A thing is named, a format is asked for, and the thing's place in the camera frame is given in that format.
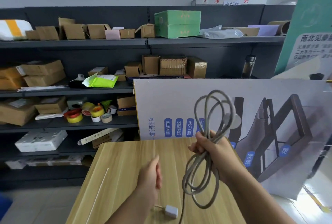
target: white package with orange stripe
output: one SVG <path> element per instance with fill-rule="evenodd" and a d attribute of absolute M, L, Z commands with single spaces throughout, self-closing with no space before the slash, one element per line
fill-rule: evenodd
<path fill-rule="evenodd" d="M 0 40 L 26 40 L 25 31 L 33 30 L 30 23 L 23 20 L 0 20 Z"/>

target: green plastic package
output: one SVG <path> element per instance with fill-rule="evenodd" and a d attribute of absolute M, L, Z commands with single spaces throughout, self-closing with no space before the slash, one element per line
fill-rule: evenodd
<path fill-rule="evenodd" d="M 86 87 L 114 88 L 117 79 L 118 76 L 115 75 L 97 75 L 97 73 L 95 73 L 94 75 L 85 79 L 82 83 Z"/>

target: white connector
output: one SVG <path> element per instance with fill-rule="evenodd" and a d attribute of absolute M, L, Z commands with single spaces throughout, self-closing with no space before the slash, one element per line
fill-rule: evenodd
<path fill-rule="evenodd" d="M 167 205 L 165 208 L 165 214 L 176 219 L 178 217 L 179 210 L 176 207 Z"/>

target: tiled floor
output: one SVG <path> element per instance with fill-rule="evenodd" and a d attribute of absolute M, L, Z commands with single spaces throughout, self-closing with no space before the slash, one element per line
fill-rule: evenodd
<path fill-rule="evenodd" d="M 275 195 L 274 198 L 299 224 L 331 224 L 332 153 L 324 159 L 320 170 L 306 181 L 305 186 L 317 202 L 305 189 L 301 190 L 297 201 Z M 5 192 L 14 203 L 0 224 L 64 224 L 79 190 L 79 187 L 70 187 Z"/>

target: forearm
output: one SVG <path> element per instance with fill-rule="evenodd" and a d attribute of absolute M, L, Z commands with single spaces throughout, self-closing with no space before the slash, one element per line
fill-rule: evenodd
<path fill-rule="evenodd" d="M 144 193 L 135 189 L 105 224 L 143 224 L 150 209 Z"/>
<path fill-rule="evenodd" d="M 247 224 L 295 224 L 249 172 L 237 173 L 228 187 Z"/>

